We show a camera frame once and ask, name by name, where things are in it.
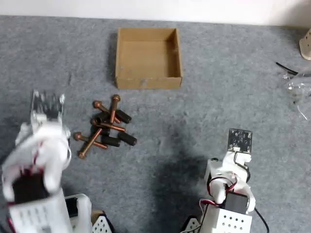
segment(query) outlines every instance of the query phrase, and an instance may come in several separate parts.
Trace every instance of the screw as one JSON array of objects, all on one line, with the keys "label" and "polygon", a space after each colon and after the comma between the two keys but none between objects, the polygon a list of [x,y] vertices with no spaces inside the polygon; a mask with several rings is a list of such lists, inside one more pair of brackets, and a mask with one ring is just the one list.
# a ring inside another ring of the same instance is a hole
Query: screw
[{"label": "screw", "polygon": [[93,145],[93,142],[95,139],[101,134],[103,129],[99,128],[96,133],[88,140],[86,143],[86,146],[79,152],[79,158],[85,159],[87,151],[90,149],[90,147]]},{"label": "screw", "polygon": [[[84,141],[84,142],[88,142],[88,138],[87,137],[84,137],[81,132],[76,132],[73,134],[73,138],[77,141],[81,140],[81,141]],[[102,148],[102,149],[107,149],[107,146],[102,144],[102,143],[99,143],[97,141],[94,141],[93,142],[93,145],[99,147],[99,148]]]},{"label": "screw", "polygon": [[[95,100],[95,101],[93,102],[93,107],[94,107],[94,108],[97,108],[97,109],[100,109],[101,111],[107,112],[107,113],[110,114],[110,111],[109,111],[108,109],[106,109],[106,108],[102,105],[102,102],[101,102],[101,101]],[[115,122],[118,123],[118,124],[121,123],[121,121],[120,121],[118,118],[116,118],[116,117],[114,118],[114,120],[115,120]]]},{"label": "screw", "polygon": [[121,100],[119,95],[113,95],[112,96],[112,108],[111,108],[111,115],[110,115],[110,124],[112,124],[115,121],[116,116],[116,109],[118,106],[118,102]]},{"label": "screw", "polygon": [[98,123],[95,119],[91,120],[91,124],[96,126],[96,127],[100,127],[100,128],[111,128],[113,130],[117,130],[117,131],[121,131],[121,132],[125,132],[125,128],[120,127],[120,126],[116,126],[113,124],[108,124],[108,123]]}]

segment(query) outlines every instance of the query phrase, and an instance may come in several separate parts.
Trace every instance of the black rubber cylinder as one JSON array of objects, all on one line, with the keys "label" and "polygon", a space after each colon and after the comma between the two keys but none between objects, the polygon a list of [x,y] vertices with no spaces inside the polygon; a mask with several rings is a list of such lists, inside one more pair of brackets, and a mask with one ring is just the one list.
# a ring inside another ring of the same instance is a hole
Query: black rubber cylinder
[{"label": "black rubber cylinder", "polygon": [[110,118],[110,114],[107,112],[98,113],[94,116],[97,124],[106,122]]},{"label": "black rubber cylinder", "polygon": [[130,123],[132,120],[132,118],[128,114],[126,114],[124,111],[120,109],[116,111],[116,117],[126,124]]},{"label": "black rubber cylinder", "polygon": [[137,139],[133,136],[125,133],[125,132],[119,132],[118,138],[121,139],[123,142],[127,143],[128,145],[134,146],[137,143]]},{"label": "black rubber cylinder", "polygon": [[119,147],[121,140],[115,137],[102,136],[102,143],[113,147]]},{"label": "black rubber cylinder", "polygon": [[[110,128],[102,128],[102,132],[101,132],[101,135],[102,136],[109,136],[110,135]],[[95,134],[96,131],[98,130],[98,127],[92,125],[91,127],[91,135]]]}]

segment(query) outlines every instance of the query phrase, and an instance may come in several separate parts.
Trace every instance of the circuit board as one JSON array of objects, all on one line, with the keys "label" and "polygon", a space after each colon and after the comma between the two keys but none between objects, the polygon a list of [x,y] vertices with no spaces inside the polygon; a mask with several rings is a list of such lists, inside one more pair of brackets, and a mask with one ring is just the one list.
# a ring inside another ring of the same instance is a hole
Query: circuit board
[{"label": "circuit board", "polygon": [[250,154],[252,151],[252,136],[251,131],[229,129],[228,151]]}]

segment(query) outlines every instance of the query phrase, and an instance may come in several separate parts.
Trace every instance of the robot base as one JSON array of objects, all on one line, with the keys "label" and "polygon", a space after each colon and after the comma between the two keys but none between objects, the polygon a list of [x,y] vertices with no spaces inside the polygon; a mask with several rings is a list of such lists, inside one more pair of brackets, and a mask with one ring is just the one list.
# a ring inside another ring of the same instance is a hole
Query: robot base
[{"label": "robot base", "polygon": [[200,229],[202,233],[250,233],[252,216],[243,215],[229,210],[207,207]]}]

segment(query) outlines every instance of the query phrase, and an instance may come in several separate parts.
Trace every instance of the white wall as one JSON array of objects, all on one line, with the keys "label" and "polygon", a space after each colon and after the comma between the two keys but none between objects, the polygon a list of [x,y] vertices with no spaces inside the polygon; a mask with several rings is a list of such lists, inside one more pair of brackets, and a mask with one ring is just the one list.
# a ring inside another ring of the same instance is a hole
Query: white wall
[{"label": "white wall", "polygon": [[311,27],[311,0],[0,0],[0,15]]}]

